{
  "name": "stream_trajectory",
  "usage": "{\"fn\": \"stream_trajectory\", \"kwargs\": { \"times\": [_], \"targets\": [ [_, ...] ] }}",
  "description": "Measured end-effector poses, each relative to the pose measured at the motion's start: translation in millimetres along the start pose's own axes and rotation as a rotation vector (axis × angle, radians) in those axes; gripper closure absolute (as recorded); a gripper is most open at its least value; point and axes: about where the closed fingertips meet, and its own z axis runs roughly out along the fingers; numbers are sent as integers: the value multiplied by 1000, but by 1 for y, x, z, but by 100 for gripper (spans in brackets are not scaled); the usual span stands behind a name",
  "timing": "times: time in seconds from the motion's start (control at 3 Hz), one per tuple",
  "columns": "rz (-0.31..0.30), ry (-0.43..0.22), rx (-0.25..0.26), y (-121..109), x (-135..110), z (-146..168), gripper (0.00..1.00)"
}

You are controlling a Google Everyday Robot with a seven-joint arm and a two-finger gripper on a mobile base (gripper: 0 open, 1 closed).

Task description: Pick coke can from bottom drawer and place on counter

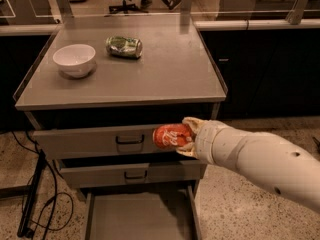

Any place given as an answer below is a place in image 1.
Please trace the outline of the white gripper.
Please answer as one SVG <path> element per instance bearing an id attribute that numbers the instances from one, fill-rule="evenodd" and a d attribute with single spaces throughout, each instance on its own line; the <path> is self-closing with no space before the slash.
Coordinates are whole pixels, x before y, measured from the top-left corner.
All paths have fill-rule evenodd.
<path id="1" fill-rule="evenodd" d="M 177 147 L 183 156 L 198 158 L 206 164 L 235 166 L 237 154 L 234 149 L 240 141 L 240 131 L 219 121 L 207 121 L 195 117 L 185 117 L 183 124 L 196 134 L 195 144 Z"/>

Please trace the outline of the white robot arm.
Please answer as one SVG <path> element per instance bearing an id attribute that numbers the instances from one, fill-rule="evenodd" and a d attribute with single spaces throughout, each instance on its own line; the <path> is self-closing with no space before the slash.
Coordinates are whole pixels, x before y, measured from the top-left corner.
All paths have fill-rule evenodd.
<path id="1" fill-rule="evenodd" d="M 186 117 L 193 144 L 178 153 L 238 173 L 254 185 L 320 212 L 320 161 L 271 133 L 248 132 L 217 120 Z"/>

